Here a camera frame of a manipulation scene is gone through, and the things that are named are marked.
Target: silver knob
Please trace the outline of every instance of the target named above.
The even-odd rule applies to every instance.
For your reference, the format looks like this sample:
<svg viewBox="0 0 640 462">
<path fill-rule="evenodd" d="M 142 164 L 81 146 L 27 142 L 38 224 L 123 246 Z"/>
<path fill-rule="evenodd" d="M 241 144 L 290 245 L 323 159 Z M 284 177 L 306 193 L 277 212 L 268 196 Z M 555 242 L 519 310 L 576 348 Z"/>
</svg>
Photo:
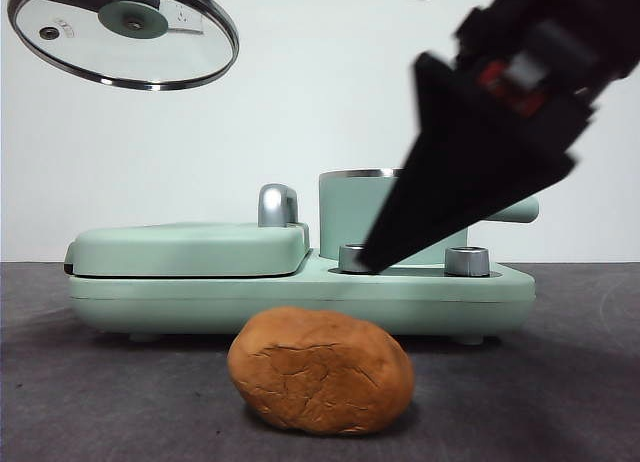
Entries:
<svg viewBox="0 0 640 462">
<path fill-rule="evenodd" d="M 364 248 L 362 244 L 341 245 L 338 252 L 338 269 L 347 274 L 369 274 L 371 270 L 358 261 L 358 255 Z"/>
<path fill-rule="evenodd" d="M 451 247 L 444 254 L 444 271 L 461 277 L 490 274 L 489 251 L 482 247 Z"/>
</svg>

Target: toaster lid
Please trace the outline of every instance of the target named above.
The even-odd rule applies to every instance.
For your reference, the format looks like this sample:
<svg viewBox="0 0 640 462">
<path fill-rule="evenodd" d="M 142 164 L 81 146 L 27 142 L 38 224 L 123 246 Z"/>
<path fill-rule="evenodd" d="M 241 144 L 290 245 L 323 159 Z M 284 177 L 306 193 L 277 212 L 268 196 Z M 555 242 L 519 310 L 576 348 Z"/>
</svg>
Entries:
<svg viewBox="0 0 640 462">
<path fill-rule="evenodd" d="M 71 243 L 65 271 L 96 278 L 261 277 L 295 272 L 306 224 L 180 223 L 96 229 Z"/>
</svg>

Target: metal ring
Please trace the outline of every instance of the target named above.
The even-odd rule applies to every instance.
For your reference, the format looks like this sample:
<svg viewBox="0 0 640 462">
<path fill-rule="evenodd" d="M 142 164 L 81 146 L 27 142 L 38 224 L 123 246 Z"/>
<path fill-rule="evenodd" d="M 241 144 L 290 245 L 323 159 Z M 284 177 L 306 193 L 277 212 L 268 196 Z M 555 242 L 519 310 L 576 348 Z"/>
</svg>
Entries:
<svg viewBox="0 0 640 462">
<path fill-rule="evenodd" d="M 400 177 L 402 169 L 357 169 L 357 170 L 337 170 L 334 172 L 325 172 L 320 174 L 320 180 L 331 178 L 348 178 L 348 177 Z"/>
<path fill-rule="evenodd" d="M 100 74 L 97 72 L 93 72 L 91 70 L 83 69 L 76 65 L 64 62 L 63 60 L 54 57 L 39 47 L 35 46 L 27 37 L 23 35 L 17 25 L 17 17 L 20 9 L 29 2 L 30 0 L 9 0 L 7 5 L 7 14 L 9 16 L 9 21 L 11 23 L 11 27 L 18 35 L 20 40 L 38 57 L 43 59 L 44 61 L 50 63 L 51 65 L 64 70 L 65 72 L 69 72 L 73 75 L 77 75 L 82 77 L 83 79 L 91 80 L 93 82 L 98 82 L 105 85 L 111 85 L 114 87 L 123 87 L 127 89 L 138 89 L 138 90 L 153 90 L 153 91 L 161 91 L 161 90 L 180 90 L 180 89 L 189 89 L 192 87 L 199 87 L 201 85 L 208 84 L 216 79 L 219 79 L 224 74 L 226 74 L 231 66 L 234 64 L 236 59 L 238 58 L 238 53 L 240 52 L 240 39 L 238 36 L 238 31 L 231 20 L 231 17 L 224 11 L 222 7 L 216 4 L 213 0 L 175 0 L 176 2 L 192 7 L 200 12 L 204 17 L 207 17 L 214 24 L 216 24 L 222 33 L 226 36 L 229 44 L 231 45 L 232 56 L 231 60 L 220 70 L 212 72 L 211 74 L 196 77 L 194 79 L 188 80 L 179 80 L 179 81 L 168 81 L 168 82 L 148 82 L 145 80 L 135 80 L 135 79 L 120 79 L 117 77 L 110 77 L 108 75 Z"/>
</svg>

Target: bread roll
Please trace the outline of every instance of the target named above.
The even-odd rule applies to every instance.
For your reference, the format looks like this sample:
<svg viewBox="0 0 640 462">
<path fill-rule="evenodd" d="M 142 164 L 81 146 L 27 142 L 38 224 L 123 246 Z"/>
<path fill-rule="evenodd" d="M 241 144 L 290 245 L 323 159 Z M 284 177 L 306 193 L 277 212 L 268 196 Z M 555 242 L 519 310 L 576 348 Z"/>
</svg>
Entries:
<svg viewBox="0 0 640 462">
<path fill-rule="evenodd" d="M 378 432 L 413 394 L 411 361 L 398 342 L 377 325 L 329 310 L 257 314 L 233 341 L 227 362 L 242 397 L 282 429 Z"/>
</svg>

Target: mint green appliance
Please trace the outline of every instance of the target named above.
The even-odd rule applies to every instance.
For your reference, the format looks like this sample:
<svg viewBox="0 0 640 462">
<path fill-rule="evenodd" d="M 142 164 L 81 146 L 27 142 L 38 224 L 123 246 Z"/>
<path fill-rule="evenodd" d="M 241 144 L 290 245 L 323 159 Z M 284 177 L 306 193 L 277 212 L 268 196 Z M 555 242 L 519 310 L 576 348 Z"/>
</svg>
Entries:
<svg viewBox="0 0 640 462">
<path fill-rule="evenodd" d="M 320 249 L 297 220 L 297 195 L 262 188 L 258 222 L 183 223 L 90 230 L 69 246 L 71 305 L 85 323 L 151 340 L 162 334 L 233 334 L 282 305 L 331 309 L 394 334 L 447 335 L 462 343 L 517 329 L 535 300 L 531 276 L 490 263 L 481 277 L 445 273 L 454 234 L 377 275 L 347 271 L 343 249 L 364 242 L 398 170 L 320 177 Z M 490 220 L 530 222 L 527 199 Z"/>
</svg>

